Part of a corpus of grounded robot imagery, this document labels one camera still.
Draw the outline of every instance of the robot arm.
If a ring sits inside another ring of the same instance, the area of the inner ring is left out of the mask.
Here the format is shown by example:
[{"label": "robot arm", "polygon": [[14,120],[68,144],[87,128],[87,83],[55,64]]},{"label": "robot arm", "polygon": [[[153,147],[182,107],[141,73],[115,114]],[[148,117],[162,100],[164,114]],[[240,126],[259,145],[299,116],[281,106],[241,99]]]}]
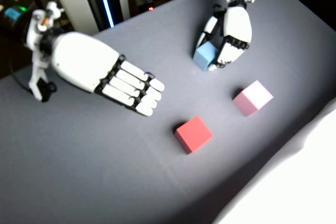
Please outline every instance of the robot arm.
[{"label": "robot arm", "polygon": [[223,42],[209,70],[223,68],[226,64],[235,61],[248,49],[252,40],[252,27],[246,11],[247,3],[255,0],[226,0],[228,8],[216,12],[207,22],[197,46],[211,40],[222,27]]},{"label": "robot arm", "polygon": [[53,28],[60,17],[56,3],[36,10],[29,25],[27,46],[33,51],[33,73],[29,87],[37,100],[47,101],[56,91],[48,83],[45,69],[52,64],[66,81],[117,101],[140,114],[150,116],[161,99],[164,85],[154,75],[126,61],[103,42],[77,33],[63,33]]}]

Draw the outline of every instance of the white hand cover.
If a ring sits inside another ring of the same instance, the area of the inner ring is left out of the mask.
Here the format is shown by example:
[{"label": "white hand cover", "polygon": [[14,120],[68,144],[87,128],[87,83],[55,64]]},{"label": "white hand cover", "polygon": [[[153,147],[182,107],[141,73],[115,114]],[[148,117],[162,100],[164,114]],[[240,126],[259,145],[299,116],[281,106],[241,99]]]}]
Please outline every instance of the white hand cover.
[{"label": "white hand cover", "polygon": [[52,65],[71,84],[150,116],[164,85],[103,42],[71,32],[54,43]]}]

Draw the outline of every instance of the table surface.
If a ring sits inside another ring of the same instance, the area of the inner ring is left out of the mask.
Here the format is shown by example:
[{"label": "table surface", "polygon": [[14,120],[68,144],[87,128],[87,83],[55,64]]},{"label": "table surface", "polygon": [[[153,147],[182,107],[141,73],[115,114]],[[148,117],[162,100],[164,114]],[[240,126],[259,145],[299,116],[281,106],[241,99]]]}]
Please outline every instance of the table surface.
[{"label": "table surface", "polygon": [[[199,217],[214,217],[220,203],[215,208],[207,196],[221,192],[222,203],[232,197],[245,182],[223,183],[270,143],[284,141],[284,132],[298,130],[305,113],[336,87],[336,33],[298,0],[249,5],[250,49],[225,69],[203,72],[192,54],[213,5],[222,2],[174,0],[96,35],[165,84],[149,118],[52,71],[58,92],[47,103],[11,77],[2,79],[0,222],[207,223]],[[28,80],[30,71],[18,76]],[[244,117],[232,98],[255,80],[274,99]],[[173,129],[196,115],[214,137],[186,155]]]}]

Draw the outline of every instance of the block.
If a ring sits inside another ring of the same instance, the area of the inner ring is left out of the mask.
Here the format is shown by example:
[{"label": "block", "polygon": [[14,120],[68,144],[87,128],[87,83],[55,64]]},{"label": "block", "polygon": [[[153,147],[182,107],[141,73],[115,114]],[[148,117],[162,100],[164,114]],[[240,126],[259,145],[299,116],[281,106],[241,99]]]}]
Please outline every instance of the block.
[{"label": "block", "polygon": [[260,110],[272,99],[273,95],[259,81],[255,81],[244,89],[233,102],[245,116],[248,116]]},{"label": "block", "polygon": [[209,141],[213,135],[203,121],[196,116],[177,128],[175,137],[189,154]]},{"label": "block", "polygon": [[210,41],[207,41],[196,49],[193,60],[203,71],[205,71],[215,59],[217,51],[217,48],[212,45]]}]

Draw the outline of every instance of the blue cube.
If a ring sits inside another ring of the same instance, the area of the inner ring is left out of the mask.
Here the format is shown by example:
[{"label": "blue cube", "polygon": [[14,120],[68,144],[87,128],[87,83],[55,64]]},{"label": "blue cube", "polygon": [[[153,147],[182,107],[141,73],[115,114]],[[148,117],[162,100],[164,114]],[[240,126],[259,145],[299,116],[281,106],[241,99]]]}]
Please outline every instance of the blue cube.
[{"label": "blue cube", "polygon": [[217,48],[215,48],[210,41],[207,41],[196,49],[193,60],[203,71],[205,71],[215,59],[217,51]]}]

